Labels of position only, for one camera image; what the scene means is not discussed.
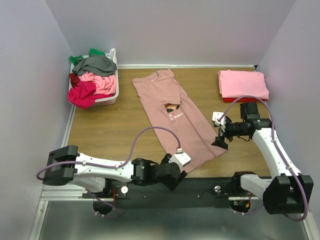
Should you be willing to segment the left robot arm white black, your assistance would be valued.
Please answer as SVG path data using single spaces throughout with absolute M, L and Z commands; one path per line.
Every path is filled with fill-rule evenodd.
M 96 158 L 78 152 L 75 145 L 68 145 L 49 153 L 46 167 L 36 178 L 47 186 L 73 184 L 91 193 L 106 191 L 108 180 L 137 186 L 162 183 L 173 191 L 186 177 L 183 168 L 190 163 L 191 157 L 181 148 L 156 163 L 143 158 L 128 161 Z

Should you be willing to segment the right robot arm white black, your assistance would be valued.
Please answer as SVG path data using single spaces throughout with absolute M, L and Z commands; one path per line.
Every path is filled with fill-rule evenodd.
M 233 196 L 249 192 L 262 201 L 262 206 L 269 214 L 286 217 L 301 214 L 299 220 L 304 220 L 309 210 L 313 179 L 303 175 L 292 163 L 278 139 L 272 120 L 260 116 L 256 102 L 243 102 L 239 107 L 241 122 L 232 122 L 224 112 L 213 112 L 212 122 L 218 128 L 213 146 L 226 150 L 226 141 L 248 137 L 264 157 L 271 178 L 260 178 L 251 171 L 238 171 L 230 183 L 216 192 Z

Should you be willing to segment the dusty pink printed t-shirt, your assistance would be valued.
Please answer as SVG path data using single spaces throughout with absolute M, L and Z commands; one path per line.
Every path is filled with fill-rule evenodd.
M 180 141 L 190 156 L 184 171 L 189 173 L 226 152 L 212 144 L 216 132 L 170 69 L 135 78 L 132 84 L 164 151 L 175 154 Z

